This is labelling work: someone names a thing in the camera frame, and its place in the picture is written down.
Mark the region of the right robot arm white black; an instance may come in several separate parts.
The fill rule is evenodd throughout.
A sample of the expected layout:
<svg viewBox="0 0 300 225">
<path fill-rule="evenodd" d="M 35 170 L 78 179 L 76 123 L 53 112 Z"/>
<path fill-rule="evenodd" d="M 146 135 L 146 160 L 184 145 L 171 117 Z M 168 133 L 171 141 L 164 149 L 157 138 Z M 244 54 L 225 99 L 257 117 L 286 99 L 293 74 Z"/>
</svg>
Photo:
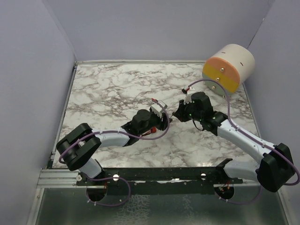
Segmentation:
<svg viewBox="0 0 300 225">
<path fill-rule="evenodd" d="M 297 173 L 288 146 L 266 142 L 239 127 L 229 115 L 213 110 L 210 98 L 204 92 L 187 94 L 179 101 L 173 116 L 181 122 L 198 121 L 203 130 L 230 141 L 255 160 L 253 164 L 231 161 L 216 170 L 215 177 L 220 183 L 241 178 L 257 181 L 266 190 L 277 192 Z"/>
</svg>

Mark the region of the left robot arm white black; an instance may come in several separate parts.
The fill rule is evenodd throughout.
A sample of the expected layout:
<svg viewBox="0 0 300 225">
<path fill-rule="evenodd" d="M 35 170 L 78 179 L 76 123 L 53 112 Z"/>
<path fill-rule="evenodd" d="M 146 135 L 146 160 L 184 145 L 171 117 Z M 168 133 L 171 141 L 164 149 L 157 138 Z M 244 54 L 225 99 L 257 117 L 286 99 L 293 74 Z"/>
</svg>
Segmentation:
<svg viewBox="0 0 300 225">
<path fill-rule="evenodd" d="M 70 171 L 79 170 L 91 184 L 98 185 L 103 181 L 104 174 L 100 163 L 92 158 L 97 149 L 127 147 L 138 140 L 154 140 L 146 138 L 146 133 L 154 128 L 167 131 L 171 122 L 172 119 L 164 112 L 156 115 L 152 109 L 142 109 L 131 121 L 115 130 L 95 131 L 87 123 L 82 123 L 57 143 L 59 162 Z"/>
</svg>

